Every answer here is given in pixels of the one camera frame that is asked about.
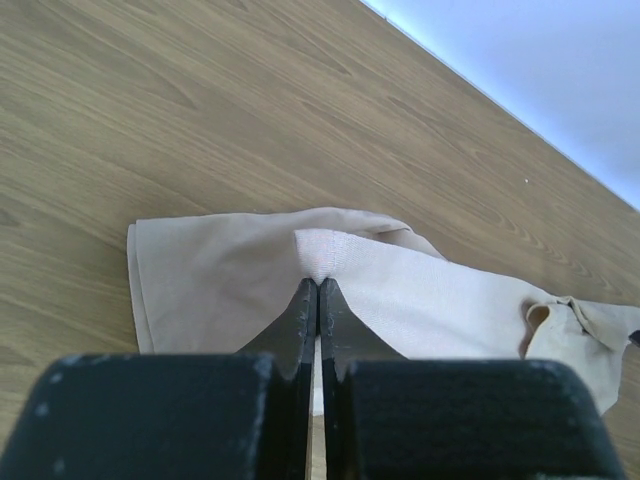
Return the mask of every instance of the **beige cloth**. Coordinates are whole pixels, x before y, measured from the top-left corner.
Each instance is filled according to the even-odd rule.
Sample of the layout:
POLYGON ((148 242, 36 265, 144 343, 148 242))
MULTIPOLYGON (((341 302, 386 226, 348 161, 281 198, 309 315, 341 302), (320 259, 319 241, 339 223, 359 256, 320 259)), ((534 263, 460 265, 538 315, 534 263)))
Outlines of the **beige cloth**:
POLYGON ((369 212, 141 220, 127 250, 143 353, 234 352, 282 313, 302 278, 331 277, 408 358, 556 359, 604 412, 617 399, 627 337, 640 329, 638 308, 558 298, 448 262, 406 224, 369 212))

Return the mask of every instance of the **folded cloth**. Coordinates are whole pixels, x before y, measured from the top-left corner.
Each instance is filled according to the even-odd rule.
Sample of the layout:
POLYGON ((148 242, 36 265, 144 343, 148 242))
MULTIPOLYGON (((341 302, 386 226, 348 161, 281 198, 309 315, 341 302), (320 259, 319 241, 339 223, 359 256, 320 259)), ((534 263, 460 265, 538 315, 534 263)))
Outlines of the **folded cloth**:
POLYGON ((451 263, 408 225, 369 212, 140 220, 127 253, 142 353, 237 351, 282 313, 302 278, 335 278, 351 310, 407 358, 559 360, 604 412, 640 329, 639 308, 560 298, 451 263))

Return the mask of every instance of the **white cloth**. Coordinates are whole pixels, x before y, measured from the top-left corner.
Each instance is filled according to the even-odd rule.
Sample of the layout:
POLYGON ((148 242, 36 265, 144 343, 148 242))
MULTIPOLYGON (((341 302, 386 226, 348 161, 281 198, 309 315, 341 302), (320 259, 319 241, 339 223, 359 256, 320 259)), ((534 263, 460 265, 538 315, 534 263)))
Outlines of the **white cloth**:
MULTIPOLYGON (((628 336, 640 329, 639 308, 558 298, 451 263, 406 224, 369 212, 142 220, 129 229, 128 256, 143 353, 236 351, 284 310, 302 278, 330 277, 408 358, 562 361, 604 412, 617 399, 628 336)), ((317 379, 314 388, 321 413, 317 379)))

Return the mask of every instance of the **wood grain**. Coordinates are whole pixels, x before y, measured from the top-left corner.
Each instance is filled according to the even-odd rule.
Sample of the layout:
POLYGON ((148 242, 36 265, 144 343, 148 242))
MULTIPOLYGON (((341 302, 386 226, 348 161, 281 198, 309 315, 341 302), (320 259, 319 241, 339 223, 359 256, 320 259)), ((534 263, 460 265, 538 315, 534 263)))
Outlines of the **wood grain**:
MULTIPOLYGON (((638 212, 356 0, 0 0, 0 72, 0 439, 54 358, 135 349, 137 218, 375 210, 640 304, 638 212)), ((606 417, 633 478, 639 378, 606 417)))

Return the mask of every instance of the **folded shirt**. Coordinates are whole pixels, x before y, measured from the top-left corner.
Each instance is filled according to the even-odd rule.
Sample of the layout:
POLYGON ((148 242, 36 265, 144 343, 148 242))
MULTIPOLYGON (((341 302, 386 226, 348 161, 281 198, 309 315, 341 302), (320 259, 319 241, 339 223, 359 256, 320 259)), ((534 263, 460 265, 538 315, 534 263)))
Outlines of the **folded shirt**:
POLYGON ((640 330, 640 308, 556 297, 449 262, 408 225, 370 212, 139 220, 127 255, 142 353, 235 352, 284 311, 301 279, 334 278, 353 313, 405 357, 561 361, 603 413, 640 330))

